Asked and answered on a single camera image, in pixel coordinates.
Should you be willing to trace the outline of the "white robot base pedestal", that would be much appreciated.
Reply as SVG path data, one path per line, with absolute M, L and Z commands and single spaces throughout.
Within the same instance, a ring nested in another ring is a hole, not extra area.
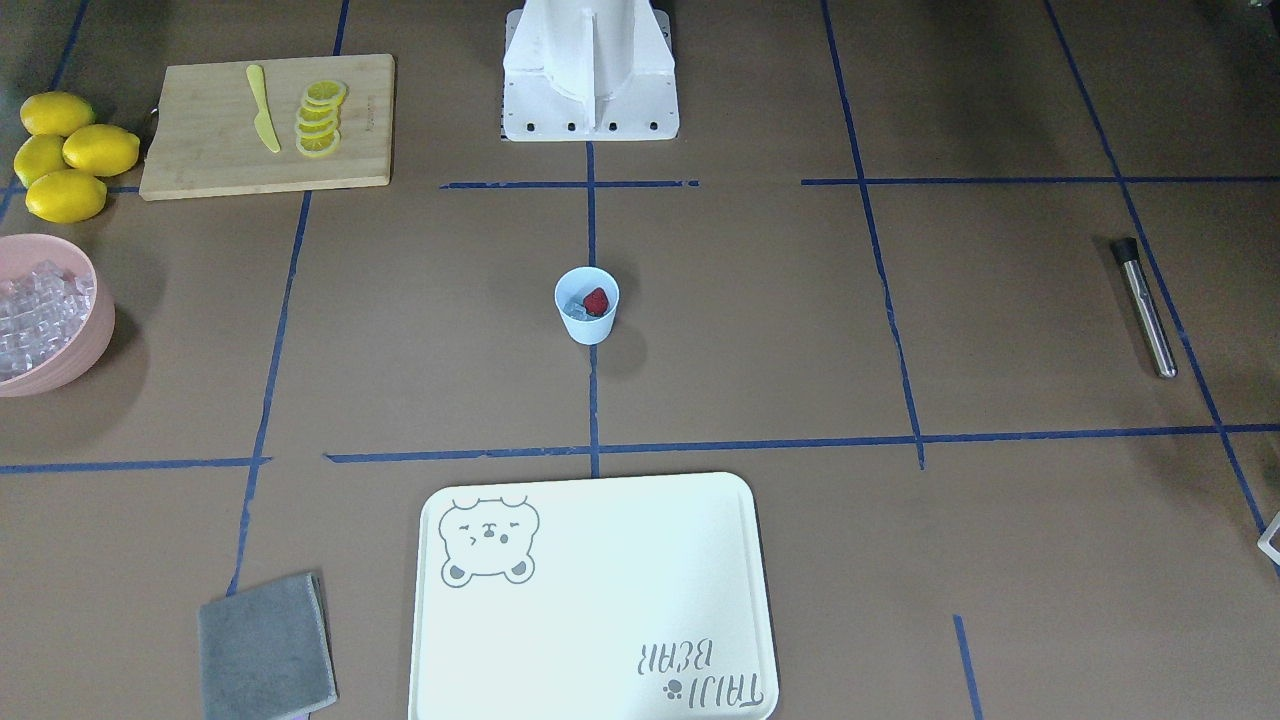
M 678 135 L 669 17 L 649 1 L 526 1 L 506 17 L 502 65 L 507 141 Z

